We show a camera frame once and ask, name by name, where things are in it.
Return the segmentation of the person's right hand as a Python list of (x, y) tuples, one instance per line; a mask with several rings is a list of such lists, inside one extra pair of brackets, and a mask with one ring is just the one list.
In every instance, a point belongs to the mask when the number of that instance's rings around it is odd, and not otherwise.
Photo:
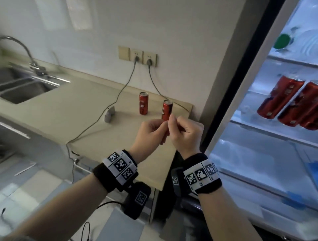
[(175, 136), (172, 143), (181, 157), (186, 160), (200, 153), (200, 142), (204, 125), (183, 116), (175, 117)]

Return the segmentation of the beige wall switch plate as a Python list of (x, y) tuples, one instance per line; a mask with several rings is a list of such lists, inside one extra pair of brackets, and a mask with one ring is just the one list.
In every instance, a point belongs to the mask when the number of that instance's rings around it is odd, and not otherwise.
[(130, 48), (118, 46), (118, 56), (120, 60), (130, 61)]

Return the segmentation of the person's left hand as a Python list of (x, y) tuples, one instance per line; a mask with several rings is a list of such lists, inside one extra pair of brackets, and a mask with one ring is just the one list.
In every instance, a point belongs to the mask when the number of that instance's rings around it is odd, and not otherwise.
[(149, 157), (149, 155), (151, 155), (157, 149), (157, 147), (161, 145), (161, 141), (167, 131), (159, 129), (151, 130), (149, 121), (150, 120), (142, 122), (136, 139), (131, 148), (128, 150), (129, 154), (132, 156), (137, 164), (145, 161)]

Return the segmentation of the blue tape strip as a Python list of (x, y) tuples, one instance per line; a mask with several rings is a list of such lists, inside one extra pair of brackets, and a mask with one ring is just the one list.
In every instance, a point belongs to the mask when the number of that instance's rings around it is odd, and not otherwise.
[(288, 191), (281, 202), (295, 209), (316, 209), (318, 210), (318, 193), (298, 194)]

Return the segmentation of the person's left forearm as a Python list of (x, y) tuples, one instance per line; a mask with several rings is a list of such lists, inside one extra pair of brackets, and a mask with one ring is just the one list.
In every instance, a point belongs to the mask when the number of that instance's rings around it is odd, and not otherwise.
[(59, 193), (0, 241), (68, 241), (117, 185), (112, 174), (90, 174)]

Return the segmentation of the grey power adapter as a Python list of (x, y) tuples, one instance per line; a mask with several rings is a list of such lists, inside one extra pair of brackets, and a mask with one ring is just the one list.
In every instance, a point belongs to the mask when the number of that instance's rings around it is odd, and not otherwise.
[(104, 113), (104, 122), (105, 123), (110, 123), (111, 119), (112, 119), (112, 116), (115, 115), (115, 113), (116, 113), (116, 110), (115, 110), (114, 106), (108, 107), (105, 110), (105, 113)]

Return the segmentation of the beige wall socket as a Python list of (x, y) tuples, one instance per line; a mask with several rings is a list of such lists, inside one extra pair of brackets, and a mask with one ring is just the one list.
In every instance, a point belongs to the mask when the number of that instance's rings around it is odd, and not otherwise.
[(156, 53), (144, 51), (143, 52), (143, 65), (149, 65), (149, 60), (151, 60), (151, 66), (157, 67), (158, 55)]
[(130, 49), (130, 61), (133, 62), (134, 57), (138, 55), (140, 60), (139, 60), (139, 64), (143, 64), (143, 56), (144, 56), (144, 52), (142, 50), (137, 50), (137, 49)]

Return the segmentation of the stainless steel sink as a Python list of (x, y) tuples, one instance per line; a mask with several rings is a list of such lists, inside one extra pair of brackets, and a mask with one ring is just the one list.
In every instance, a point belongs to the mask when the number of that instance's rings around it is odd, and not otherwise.
[(0, 99), (20, 104), (57, 89), (71, 81), (49, 74), (37, 74), (16, 64), (0, 66)]

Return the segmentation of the chrome faucet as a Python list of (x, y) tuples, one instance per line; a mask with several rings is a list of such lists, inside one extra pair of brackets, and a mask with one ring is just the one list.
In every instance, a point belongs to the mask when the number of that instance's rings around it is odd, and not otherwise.
[(14, 37), (5, 36), (5, 35), (0, 36), (0, 41), (1, 40), (11, 40), (13, 42), (18, 43), (20, 46), (22, 46), (24, 48), (28, 57), (30, 58), (30, 63), (29, 63), (30, 69), (33, 70), (37, 76), (48, 75), (46, 68), (38, 65), (38, 63), (34, 60), (32, 54), (30, 53), (29, 49), (20, 40), (14, 38)]

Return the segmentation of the clear bottle with green cap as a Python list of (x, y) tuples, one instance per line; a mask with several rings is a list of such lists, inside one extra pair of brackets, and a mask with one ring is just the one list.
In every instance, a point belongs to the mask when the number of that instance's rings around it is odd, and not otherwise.
[(318, 58), (318, 29), (287, 28), (278, 36), (273, 49), (288, 57), (312, 61)]

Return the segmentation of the open refrigerator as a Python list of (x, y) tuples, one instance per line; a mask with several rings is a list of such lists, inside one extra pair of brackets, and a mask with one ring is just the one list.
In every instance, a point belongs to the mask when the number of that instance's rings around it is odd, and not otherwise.
[[(287, 28), (318, 29), (318, 0), (261, 0), (256, 30), (202, 143), (226, 190), (250, 221), (287, 241), (318, 241), (318, 210), (281, 202), (288, 191), (318, 193), (318, 130), (286, 126), (278, 116), (310, 81), (318, 58), (298, 60), (275, 52)], [(305, 84), (274, 119), (257, 114), (282, 75)]]

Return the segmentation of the red soda can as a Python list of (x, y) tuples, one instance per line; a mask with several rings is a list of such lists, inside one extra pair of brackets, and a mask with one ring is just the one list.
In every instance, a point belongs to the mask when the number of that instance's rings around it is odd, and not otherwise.
[(148, 113), (149, 94), (147, 92), (140, 92), (139, 94), (139, 113), (147, 115)]
[(296, 127), (318, 106), (318, 80), (310, 81), (278, 116), (278, 121), (289, 127)]
[[(161, 119), (163, 121), (168, 121), (169, 117), (172, 113), (172, 108), (173, 108), (173, 101), (169, 100), (169, 99), (165, 99), (163, 102), (163, 106), (162, 106), (162, 115), (161, 115)], [(161, 145), (163, 143), (165, 143), (165, 140), (167, 138), (167, 136), (169, 136), (169, 129), (167, 129), (162, 141), (161, 141)]]
[(257, 109), (257, 114), (266, 119), (274, 119), (304, 84), (305, 80), (291, 74), (282, 75)]
[(316, 102), (301, 108), (299, 125), (307, 130), (318, 130), (318, 98)]

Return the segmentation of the person's right forearm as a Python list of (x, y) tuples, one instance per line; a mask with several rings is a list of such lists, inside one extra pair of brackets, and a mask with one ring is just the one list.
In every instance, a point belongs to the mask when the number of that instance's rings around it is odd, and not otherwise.
[(213, 241), (263, 241), (223, 187), (198, 198)]

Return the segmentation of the black wristband with marker tags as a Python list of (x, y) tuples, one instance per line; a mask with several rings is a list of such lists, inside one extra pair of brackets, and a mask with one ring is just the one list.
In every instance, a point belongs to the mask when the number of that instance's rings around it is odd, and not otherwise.
[(138, 176), (137, 163), (126, 150), (117, 150), (93, 169), (93, 175), (110, 193), (127, 190)]
[(219, 171), (204, 153), (185, 159), (183, 174), (190, 190), (196, 195), (210, 194), (222, 187)]

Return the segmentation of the grey kitchen cabinet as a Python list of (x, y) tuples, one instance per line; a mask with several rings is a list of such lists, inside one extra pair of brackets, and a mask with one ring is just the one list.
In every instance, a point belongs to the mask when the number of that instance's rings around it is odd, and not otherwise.
[(75, 182), (73, 161), (68, 157), (66, 146), (3, 117), (0, 117), (0, 142), (58, 178)]

